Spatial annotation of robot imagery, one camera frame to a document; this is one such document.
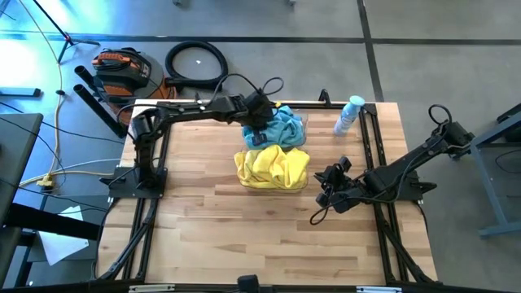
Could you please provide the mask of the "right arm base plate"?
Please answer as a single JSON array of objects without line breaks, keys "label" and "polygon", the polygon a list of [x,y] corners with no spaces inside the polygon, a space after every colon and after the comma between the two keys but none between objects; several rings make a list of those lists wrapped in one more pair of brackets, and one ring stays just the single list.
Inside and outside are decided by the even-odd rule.
[{"label": "right arm base plate", "polygon": [[432,182],[420,181],[418,174],[413,171],[405,177],[389,177],[379,175],[369,175],[364,180],[367,190],[379,199],[386,202],[394,202],[397,200],[419,201],[423,199],[423,195],[437,187]]}]

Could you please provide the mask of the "black flat floor bar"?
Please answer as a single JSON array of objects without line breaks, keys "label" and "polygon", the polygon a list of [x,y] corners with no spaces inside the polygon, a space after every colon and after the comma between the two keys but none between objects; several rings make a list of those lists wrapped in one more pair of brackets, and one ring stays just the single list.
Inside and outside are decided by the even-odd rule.
[{"label": "black flat floor bar", "polygon": [[16,97],[39,97],[42,90],[28,87],[0,87],[0,95]]}]

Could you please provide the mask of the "black metal table frame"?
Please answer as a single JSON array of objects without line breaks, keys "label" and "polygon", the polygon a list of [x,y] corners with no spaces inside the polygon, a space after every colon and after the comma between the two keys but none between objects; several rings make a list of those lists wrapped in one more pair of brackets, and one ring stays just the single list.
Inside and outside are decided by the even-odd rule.
[{"label": "black metal table frame", "polygon": [[[374,209],[360,204],[319,225],[321,191],[313,178],[345,155],[348,175],[366,169],[358,121],[347,137],[333,126],[340,109],[296,109],[308,115],[309,181],[303,190],[257,190],[242,186],[234,154],[246,150],[241,128],[214,120],[173,125],[166,155],[168,180],[152,231],[146,282],[231,284],[256,274],[262,284],[383,285]],[[108,271],[129,241],[136,199],[121,199],[110,211],[99,245],[96,273]],[[401,240],[431,279],[437,280],[423,215],[416,203],[395,203]]]}]

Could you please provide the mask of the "black side table beam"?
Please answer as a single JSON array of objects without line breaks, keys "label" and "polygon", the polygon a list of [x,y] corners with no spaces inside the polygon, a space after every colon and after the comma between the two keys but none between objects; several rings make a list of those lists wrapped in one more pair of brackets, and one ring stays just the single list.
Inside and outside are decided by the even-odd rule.
[{"label": "black side table beam", "polygon": [[96,240],[100,225],[12,203],[0,225]]}]

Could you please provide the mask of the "orange black shop vacuum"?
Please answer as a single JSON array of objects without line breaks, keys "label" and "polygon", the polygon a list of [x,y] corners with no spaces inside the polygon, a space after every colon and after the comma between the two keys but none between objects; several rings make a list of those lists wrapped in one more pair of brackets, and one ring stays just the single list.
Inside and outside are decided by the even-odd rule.
[{"label": "orange black shop vacuum", "polygon": [[133,112],[126,106],[137,99],[177,97],[177,90],[166,85],[160,63],[134,48],[105,49],[94,57],[92,66],[94,92],[123,125],[129,124]]}]

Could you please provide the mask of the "silver metal bracket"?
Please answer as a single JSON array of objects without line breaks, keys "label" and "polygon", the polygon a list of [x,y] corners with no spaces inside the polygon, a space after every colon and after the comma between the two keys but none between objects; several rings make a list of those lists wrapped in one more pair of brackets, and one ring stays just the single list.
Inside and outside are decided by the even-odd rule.
[{"label": "silver metal bracket", "polygon": [[174,284],[142,284],[130,286],[128,293],[165,293],[174,292],[175,289]]},{"label": "silver metal bracket", "polygon": [[403,290],[394,286],[357,286],[356,293],[403,293]]}]

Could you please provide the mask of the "grey metal table frame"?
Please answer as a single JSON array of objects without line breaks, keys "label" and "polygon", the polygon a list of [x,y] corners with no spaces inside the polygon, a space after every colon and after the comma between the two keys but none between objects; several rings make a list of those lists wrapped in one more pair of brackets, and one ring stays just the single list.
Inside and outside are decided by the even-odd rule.
[{"label": "grey metal table frame", "polygon": [[473,138],[465,152],[475,160],[496,219],[479,236],[521,232],[521,217],[511,220],[507,212],[512,199],[521,199],[521,103],[499,115],[497,124]]}]

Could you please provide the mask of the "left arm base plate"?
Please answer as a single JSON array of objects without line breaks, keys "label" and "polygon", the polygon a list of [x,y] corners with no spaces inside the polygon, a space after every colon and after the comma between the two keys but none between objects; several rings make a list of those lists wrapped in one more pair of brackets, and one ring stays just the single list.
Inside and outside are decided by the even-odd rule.
[{"label": "left arm base plate", "polygon": [[109,197],[159,199],[164,194],[166,168],[116,167],[114,174],[99,180],[109,188]]}]

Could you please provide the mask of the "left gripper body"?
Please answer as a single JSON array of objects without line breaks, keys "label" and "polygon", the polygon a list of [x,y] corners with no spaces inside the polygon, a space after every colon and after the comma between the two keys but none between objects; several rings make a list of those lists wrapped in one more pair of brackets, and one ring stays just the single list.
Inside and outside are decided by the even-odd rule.
[{"label": "left gripper body", "polygon": [[265,94],[253,92],[244,99],[244,104],[247,108],[244,126],[261,129],[274,118],[272,103]]}]

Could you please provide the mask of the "spray bottle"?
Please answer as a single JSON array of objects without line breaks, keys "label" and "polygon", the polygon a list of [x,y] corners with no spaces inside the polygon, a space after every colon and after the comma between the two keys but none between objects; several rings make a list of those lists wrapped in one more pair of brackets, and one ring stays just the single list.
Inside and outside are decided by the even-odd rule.
[{"label": "spray bottle", "polygon": [[357,119],[360,110],[365,105],[366,101],[363,97],[353,95],[349,98],[348,103],[343,107],[342,112],[335,123],[333,134],[336,136],[345,136]]}]

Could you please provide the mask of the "black tripod stand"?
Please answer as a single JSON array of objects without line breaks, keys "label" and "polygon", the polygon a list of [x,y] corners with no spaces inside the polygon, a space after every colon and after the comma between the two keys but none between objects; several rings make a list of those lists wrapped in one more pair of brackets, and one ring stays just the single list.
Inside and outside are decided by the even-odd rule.
[{"label": "black tripod stand", "polygon": [[46,18],[53,24],[53,26],[58,30],[60,35],[64,39],[63,47],[59,53],[59,56],[57,58],[58,64],[61,64],[62,58],[64,56],[65,51],[72,46],[75,46],[76,44],[88,44],[92,46],[99,46],[99,42],[91,41],[91,40],[84,40],[84,39],[77,39],[71,37],[68,33],[64,32],[59,25],[52,19],[52,17],[48,14],[48,12],[43,8],[43,6],[38,2],[38,0],[33,0],[33,3],[38,7],[38,9],[46,16]]}]

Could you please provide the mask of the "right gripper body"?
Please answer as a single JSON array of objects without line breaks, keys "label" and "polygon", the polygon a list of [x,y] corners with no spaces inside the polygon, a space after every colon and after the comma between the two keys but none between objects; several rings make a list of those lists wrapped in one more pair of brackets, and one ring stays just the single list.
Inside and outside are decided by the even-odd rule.
[{"label": "right gripper body", "polygon": [[337,173],[337,183],[334,185],[322,185],[322,191],[316,198],[321,208],[331,207],[337,213],[344,213],[356,207],[365,194],[364,187],[359,179],[352,179],[343,173]]}]

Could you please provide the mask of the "clear plastic basket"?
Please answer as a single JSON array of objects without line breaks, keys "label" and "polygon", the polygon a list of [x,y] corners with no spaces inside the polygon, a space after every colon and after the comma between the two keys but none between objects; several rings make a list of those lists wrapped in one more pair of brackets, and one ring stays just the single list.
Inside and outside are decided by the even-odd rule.
[{"label": "clear plastic basket", "polygon": [[[301,117],[302,122],[303,122],[303,124],[304,124],[304,135],[305,135],[305,132],[306,132],[306,125],[307,125],[307,122],[308,122],[308,115],[305,114],[305,113],[303,113],[303,112],[301,112],[300,110],[298,110],[298,111],[296,111],[296,112],[294,112],[294,113],[295,113],[297,116],[300,116],[300,117]],[[263,148],[261,148],[261,149],[250,149],[250,148],[248,148],[248,147],[247,147],[247,148],[250,149],[250,150],[262,150],[262,149],[265,149],[265,148],[267,148],[267,147],[270,147],[270,146],[264,145]],[[282,148],[282,149],[283,149],[283,150],[290,150],[291,148],[293,148],[293,147]]]}]

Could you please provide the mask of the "black vacuum wand tube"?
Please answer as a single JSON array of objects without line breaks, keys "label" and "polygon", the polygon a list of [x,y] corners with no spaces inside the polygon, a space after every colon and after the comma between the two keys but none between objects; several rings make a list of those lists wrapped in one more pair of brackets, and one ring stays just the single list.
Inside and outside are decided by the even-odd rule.
[{"label": "black vacuum wand tube", "polygon": [[73,86],[73,90],[117,137],[123,138],[126,136],[125,128],[101,106],[99,101],[83,85],[76,84]]},{"label": "black vacuum wand tube", "polygon": [[76,66],[74,72],[89,86],[91,90],[94,91],[93,96],[97,97],[99,102],[105,99],[99,92],[99,89],[95,86],[94,77],[83,65]]}]

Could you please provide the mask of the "dark grey side table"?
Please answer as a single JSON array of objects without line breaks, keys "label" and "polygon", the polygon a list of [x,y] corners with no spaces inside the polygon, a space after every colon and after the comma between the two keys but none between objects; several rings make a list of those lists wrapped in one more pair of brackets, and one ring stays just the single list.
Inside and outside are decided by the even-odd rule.
[{"label": "dark grey side table", "polygon": [[0,114],[0,227],[33,150],[42,114]]}]

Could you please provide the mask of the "white paper sheet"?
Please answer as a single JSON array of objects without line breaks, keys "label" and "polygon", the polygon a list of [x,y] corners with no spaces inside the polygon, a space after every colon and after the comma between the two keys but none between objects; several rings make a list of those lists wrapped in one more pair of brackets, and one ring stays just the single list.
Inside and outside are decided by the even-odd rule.
[{"label": "white paper sheet", "polygon": [[50,266],[89,246],[89,241],[83,238],[49,232],[38,232],[38,235]]}]

